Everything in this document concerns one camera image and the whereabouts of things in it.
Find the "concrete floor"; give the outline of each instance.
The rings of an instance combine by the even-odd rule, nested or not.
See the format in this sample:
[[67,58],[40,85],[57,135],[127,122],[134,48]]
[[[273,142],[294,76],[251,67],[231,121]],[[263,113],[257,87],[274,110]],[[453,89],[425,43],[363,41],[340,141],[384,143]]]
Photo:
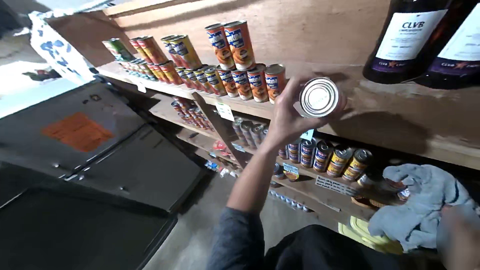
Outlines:
[[[212,246],[213,228],[234,183],[233,177],[220,178],[217,174],[198,202],[179,216],[177,225],[144,270],[204,269]],[[310,224],[321,224],[315,217],[271,196],[267,197],[260,218],[265,251],[294,231]]]

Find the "gray sleeve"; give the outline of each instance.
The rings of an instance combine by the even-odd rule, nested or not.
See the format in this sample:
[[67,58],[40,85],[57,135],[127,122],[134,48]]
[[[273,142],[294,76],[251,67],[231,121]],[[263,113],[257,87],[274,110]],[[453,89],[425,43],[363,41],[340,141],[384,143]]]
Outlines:
[[262,268],[265,241],[260,215],[225,207],[213,241],[208,270]]

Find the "gray towel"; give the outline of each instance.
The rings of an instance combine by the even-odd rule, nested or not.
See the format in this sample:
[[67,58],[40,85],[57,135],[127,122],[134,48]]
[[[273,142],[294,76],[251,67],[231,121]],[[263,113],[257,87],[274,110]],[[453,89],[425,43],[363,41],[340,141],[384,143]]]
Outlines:
[[432,165],[404,164],[385,168],[384,178],[402,181],[410,197],[401,206],[380,208],[370,219],[371,235],[400,241],[404,252],[419,246],[436,248],[437,227],[443,205],[475,208],[467,190],[448,172]]

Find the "dark bottle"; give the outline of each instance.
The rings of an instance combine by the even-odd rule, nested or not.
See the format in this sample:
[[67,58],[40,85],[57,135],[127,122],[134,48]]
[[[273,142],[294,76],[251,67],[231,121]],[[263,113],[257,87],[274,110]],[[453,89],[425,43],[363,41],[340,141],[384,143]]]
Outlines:
[[480,3],[464,1],[445,18],[448,20],[442,21],[432,35],[438,36],[431,51],[436,57],[414,81],[436,89],[458,89],[480,83]]
[[363,68],[363,76],[397,84],[421,75],[417,55],[443,18],[452,0],[391,0],[384,28]]

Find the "price tag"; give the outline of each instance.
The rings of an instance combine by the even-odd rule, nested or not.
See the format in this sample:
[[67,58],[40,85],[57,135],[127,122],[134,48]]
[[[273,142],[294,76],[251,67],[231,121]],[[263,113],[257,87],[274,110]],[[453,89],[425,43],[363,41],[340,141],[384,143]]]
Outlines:
[[296,174],[296,175],[299,175],[299,169],[295,166],[292,166],[292,165],[289,165],[289,164],[286,164],[286,163],[283,163],[283,169],[290,172],[290,173],[293,173],[293,174]]
[[245,149],[243,149],[242,146],[239,146],[238,144],[234,144],[234,143],[232,143],[232,146],[233,146],[236,150],[245,153]]
[[235,119],[233,119],[232,109],[230,108],[229,105],[217,102],[215,104],[215,107],[216,107],[216,110],[218,111],[218,114],[220,114],[222,118],[228,119],[232,122],[235,121]]
[[307,141],[310,141],[313,137],[313,129],[305,131],[302,135],[300,135],[300,138],[305,139]]
[[349,185],[342,184],[319,175],[317,176],[315,184],[348,196],[355,196],[358,193],[358,190],[350,187]]

